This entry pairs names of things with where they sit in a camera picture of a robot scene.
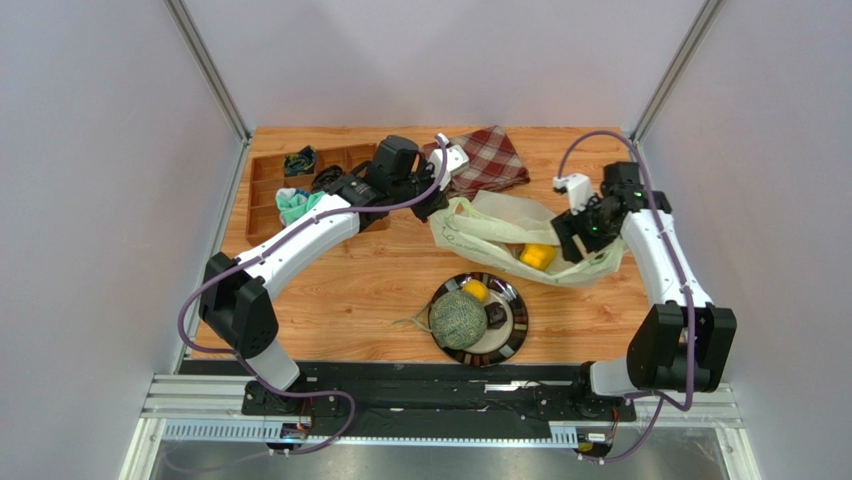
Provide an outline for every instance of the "yellow fruit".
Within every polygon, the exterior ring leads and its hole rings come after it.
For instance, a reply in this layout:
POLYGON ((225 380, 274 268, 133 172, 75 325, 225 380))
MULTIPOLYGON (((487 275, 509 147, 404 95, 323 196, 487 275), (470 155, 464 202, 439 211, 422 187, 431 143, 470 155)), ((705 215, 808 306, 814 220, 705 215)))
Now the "yellow fruit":
POLYGON ((488 287, 479 280, 468 281, 464 284, 462 290, 476 297, 481 303, 485 303, 485 299, 488 298, 488 287))
POLYGON ((528 243, 524 246, 524 251, 521 252, 519 260, 536 270, 544 271, 554 258, 556 258, 556 249, 552 246, 528 243))

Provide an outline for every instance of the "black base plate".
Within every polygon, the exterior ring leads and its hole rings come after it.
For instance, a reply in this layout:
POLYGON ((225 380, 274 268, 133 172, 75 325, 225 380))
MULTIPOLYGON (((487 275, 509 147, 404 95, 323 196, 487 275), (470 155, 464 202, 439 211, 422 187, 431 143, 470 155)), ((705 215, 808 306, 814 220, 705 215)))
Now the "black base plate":
MULTIPOLYGON (((347 435, 431 438, 550 438, 551 420, 585 421, 572 403, 573 385, 545 385, 570 381, 576 365, 494 365, 473 369, 454 364, 297 362, 303 376, 290 390, 342 390, 355 398, 357 416, 347 435), (523 381, 513 391, 485 392, 485 384, 523 381)), ((181 374, 245 375, 235 361, 187 360, 181 374)), ((301 403, 287 402, 249 382, 245 415, 294 415, 301 403)), ((618 406, 621 422, 636 420, 633 406, 618 406)), ((612 410, 594 420, 610 422, 612 410)), ((314 400, 312 433, 329 435, 346 419, 345 399, 314 400)))

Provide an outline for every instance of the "small green cloth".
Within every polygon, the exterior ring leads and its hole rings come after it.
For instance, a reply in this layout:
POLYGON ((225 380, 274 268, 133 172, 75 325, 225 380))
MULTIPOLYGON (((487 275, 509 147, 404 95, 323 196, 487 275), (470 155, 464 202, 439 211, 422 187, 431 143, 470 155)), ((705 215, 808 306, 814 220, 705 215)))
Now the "small green cloth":
POLYGON ((278 211, 281 212, 279 216, 281 224, 285 227, 292 225, 293 222, 308 213, 308 210, 314 208, 314 205, 319 202, 323 195, 325 195, 325 192, 317 192, 311 195, 297 188, 278 190, 275 194, 275 203, 278 205, 278 211))

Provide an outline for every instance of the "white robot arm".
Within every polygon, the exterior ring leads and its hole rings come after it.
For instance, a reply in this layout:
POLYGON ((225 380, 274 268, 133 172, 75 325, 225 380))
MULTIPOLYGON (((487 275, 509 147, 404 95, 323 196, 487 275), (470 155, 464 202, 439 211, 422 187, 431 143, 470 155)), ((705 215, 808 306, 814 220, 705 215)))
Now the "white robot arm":
POLYGON ((402 137, 388 137, 379 144, 373 161, 335 181, 302 218, 235 259, 220 253, 208 261, 205 281, 248 263, 243 271, 204 292, 199 313, 270 385, 286 390, 299 377, 298 366, 278 342, 272 300, 331 247, 386 216, 391 208, 383 206, 411 201, 437 183, 432 194, 410 208, 424 222, 434 211, 446 208, 445 190, 452 175, 467 167, 468 157, 461 147, 449 144, 446 136, 440 137, 447 145, 446 168, 441 169, 439 148, 426 161, 421 159, 412 172, 419 155, 417 145, 402 137), (436 178, 442 171, 441 178, 436 178))
POLYGON ((647 390, 685 391, 690 303, 696 321, 695 390, 715 390, 736 331, 736 318, 730 309, 713 305, 692 273, 678 243, 665 194, 651 192, 652 198, 648 198, 639 167, 631 162, 605 167, 603 197, 595 194, 589 178, 581 174, 556 177, 553 187, 570 203, 570 209, 552 222, 565 259, 579 262, 621 236, 636 258, 651 307, 626 356, 588 364, 591 393, 621 397, 647 390), (655 202, 656 212, 650 202, 655 202), (659 215, 659 225, 654 215, 659 215), (685 285, 679 281, 677 267, 685 285))

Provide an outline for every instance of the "yellow bell pepper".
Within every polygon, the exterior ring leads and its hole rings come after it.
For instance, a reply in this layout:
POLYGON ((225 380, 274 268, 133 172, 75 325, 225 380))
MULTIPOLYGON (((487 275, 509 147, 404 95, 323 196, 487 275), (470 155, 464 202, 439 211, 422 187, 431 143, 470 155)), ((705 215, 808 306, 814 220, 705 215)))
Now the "yellow bell pepper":
POLYGON ((524 246, 519 260, 536 270, 544 271, 550 262, 556 258, 556 249, 550 245, 540 243, 528 243, 524 246))

